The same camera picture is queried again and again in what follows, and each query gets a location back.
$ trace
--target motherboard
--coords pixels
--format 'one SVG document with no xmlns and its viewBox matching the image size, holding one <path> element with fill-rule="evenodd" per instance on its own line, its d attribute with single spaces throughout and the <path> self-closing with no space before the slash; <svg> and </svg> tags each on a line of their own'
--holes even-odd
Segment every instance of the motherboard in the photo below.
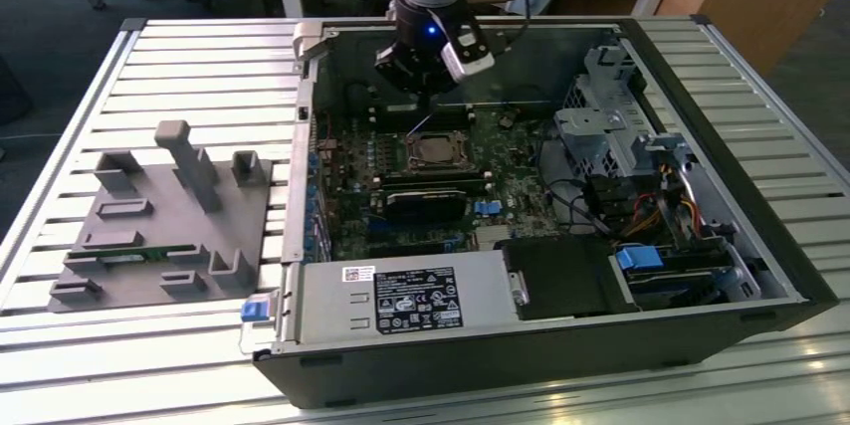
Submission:
<svg viewBox="0 0 850 425">
<path fill-rule="evenodd" d="M 536 158 L 548 106 L 374 111 L 317 130 L 333 260 L 492 249 L 562 229 Z"/>
</svg>

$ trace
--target white sticker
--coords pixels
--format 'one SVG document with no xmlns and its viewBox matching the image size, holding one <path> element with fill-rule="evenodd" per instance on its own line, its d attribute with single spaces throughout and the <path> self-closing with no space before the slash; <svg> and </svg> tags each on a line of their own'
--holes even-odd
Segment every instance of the white sticker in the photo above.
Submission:
<svg viewBox="0 0 850 425">
<path fill-rule="evenodd" d="M 114 264 L 114 263 L 142 263 L 143 256 L 141 254 L 126 254 L 123 256 L 103 256 L 99 258 L 101 263 Z"/>
<path fill-rule="evenodd" d="M 342 282 L 370 281 L 374 276 L 374 266 L 350 266 L 342 268 Z"/>
</svg>

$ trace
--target blue latch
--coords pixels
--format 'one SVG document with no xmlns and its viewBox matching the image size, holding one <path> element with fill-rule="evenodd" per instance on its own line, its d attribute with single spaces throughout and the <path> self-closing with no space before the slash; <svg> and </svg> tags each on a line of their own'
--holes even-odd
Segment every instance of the blue latch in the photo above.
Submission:
<svg viewBox="0 0 850 425">
<path fill-rule="evenodd" d="M 655 246 L 626 246 L 616 253 L 620 269 L 648 269 L 664 266 Z"/>
<path fill-rule="evenodd" d="M 489 204 L 486 204 L 486 214 L 498 214 L 500 211 L 501 211 L 501 202 L 489 201 Z"/>
<path fill-rule="evenodd" d="M 252 301 L 241 305 L 241 321 L 260 322 L 268 320 L 269 301 Z"/>
</svg>

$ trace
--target blue tab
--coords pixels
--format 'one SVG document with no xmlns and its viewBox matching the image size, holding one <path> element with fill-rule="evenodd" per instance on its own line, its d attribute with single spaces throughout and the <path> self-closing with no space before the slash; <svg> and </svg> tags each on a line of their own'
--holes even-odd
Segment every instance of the blue tab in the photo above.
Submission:
<svg viewBox="0 0 850 425">
<path fill-rule="evenodd" d="M 260 322 L 268 320 L 268 301 L 249 302 L 241 305 L 241 321 Z"/>
<path fill-rule="evenodd" d="M 626 246 L 616 253 L 620 269 L 649 269 L 664 266 L 661 256 L 653 246 Z"/>
</svg>

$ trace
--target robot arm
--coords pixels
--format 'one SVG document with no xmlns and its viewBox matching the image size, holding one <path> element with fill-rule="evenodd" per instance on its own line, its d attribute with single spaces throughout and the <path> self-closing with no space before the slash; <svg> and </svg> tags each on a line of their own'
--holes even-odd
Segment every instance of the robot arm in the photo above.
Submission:
<svg viewBox="0 0 850 425">
<path fill-rule="evenodd" d="M 548 0 L 492 0 L 508 11 L 536 13 Z M 396 40 L 377 54 L 389 83 L 424 99 L 449 91 L 494 64 L 466 0 L 393 0 Z"/>
<path fill-rule="evenodd" d="M 405 92 L 429 97 L 493 65 L 465 0 L 393 0 L 396 40 L 376 68 Z"/>
</svg>

